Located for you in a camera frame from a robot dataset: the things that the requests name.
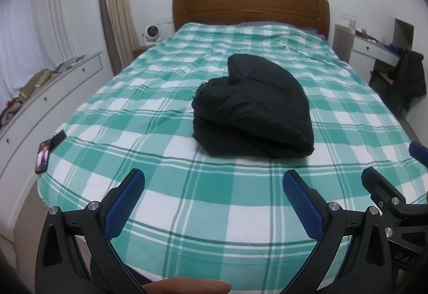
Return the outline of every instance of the white fan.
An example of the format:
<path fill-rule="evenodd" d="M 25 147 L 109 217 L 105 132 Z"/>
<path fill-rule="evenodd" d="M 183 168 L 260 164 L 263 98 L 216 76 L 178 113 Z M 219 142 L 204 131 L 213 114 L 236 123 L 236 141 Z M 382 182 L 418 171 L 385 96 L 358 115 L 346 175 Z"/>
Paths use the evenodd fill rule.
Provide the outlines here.
<path fill-rule="evenodd" d="M 143 32 L 144 45 L 155 45 L 161 40 L 159 28 L 156 25 L 149 25 Z"/>

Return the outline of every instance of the white dresser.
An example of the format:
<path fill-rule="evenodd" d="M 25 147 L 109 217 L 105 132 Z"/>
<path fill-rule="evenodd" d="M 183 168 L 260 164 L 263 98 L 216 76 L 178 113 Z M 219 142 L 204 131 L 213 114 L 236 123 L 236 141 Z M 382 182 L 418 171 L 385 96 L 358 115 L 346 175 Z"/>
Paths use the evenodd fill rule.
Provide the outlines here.
<path fill-rule="evenodd" d="M 76 66 L 45 85 L 25 102 L 0 132 L 0 230 L 13 238 L 13 227 L 32 187 L 40 142 L 101 88 L 107 80 L 101 73 L 100 53 L 86 56 Z"/>
<path fill-rule="evenodd" d="M 395 66 L 399 56 L 381 45 L 350 33 L 345 26 L 336 25 L 333 38 L 333 51 L 337 57 L 348 63 L 368 84 L 376 60 Z"/>

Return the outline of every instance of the bed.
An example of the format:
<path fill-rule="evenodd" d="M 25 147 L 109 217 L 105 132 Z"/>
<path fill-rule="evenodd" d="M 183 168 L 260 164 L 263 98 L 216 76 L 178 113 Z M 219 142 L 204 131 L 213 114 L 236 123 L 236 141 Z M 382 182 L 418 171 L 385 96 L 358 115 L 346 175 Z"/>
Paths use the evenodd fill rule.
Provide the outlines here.
<path fill-rule="evenodd" d="M 176 34 L 139 56 L 63 124 L 38 190 L 48 206 L 101 200 L 132 168 L 146 189 L 114 245 L 151 280 L 214 278 L 235 291 L 278 292 L 315 246 L 282 191 L 295 169 L 326 201 L 371 205 L 361 171 L 373 166 L 408 203 L 424 202 L 425 167 L 376 93 L 326 41 L 326 0 L 173 0 Z M 242 27 L 246 21 L 278 24 Z M 315 150 L 304 159 L 210 157 L 192 138 L 198 86 L 227 75 L 227 58 L 251 53 L 290 71 L 310 103 Z M 335 276 L 344 239 L 326 279 Z"/>

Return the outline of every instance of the white curtain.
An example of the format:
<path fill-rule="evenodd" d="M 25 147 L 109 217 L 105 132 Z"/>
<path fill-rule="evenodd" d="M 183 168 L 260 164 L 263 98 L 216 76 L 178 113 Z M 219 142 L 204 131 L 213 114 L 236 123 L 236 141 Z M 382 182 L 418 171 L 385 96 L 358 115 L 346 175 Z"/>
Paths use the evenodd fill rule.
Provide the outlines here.
<path fill-rule="evenodd" d="M 105 25 L 109 25 L 113 33 L 116 52 L 119 56 L 119 61 L 110 56 L 113 72 L 116 75 L 123 68 L 130 65 L 133 60 L 132 51 L 140 44 L 132 21 L 129 0 L 105 0 L 105 4 L 110 22 L 103 22 L 104 36 L 106 36 Z"/>
<path fill-rule="evenodd" d="M 61 0 L 0 0 L 0 112 L 35 73 L 75 56 Z"/>

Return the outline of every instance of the smartphone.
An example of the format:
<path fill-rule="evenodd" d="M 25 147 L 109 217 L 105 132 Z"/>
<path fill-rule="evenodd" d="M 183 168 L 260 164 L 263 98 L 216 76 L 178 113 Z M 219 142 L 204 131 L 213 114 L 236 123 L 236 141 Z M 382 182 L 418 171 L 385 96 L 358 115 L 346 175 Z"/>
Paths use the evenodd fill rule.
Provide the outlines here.
<path fill-rule="evenodd" d="M 36 169 L 34 170 L 37 175 L 48 170 L 49 155 L 51 154 L 51 142 L 52 140 L 46 140 L 40 143 L 36 159 Z"/>

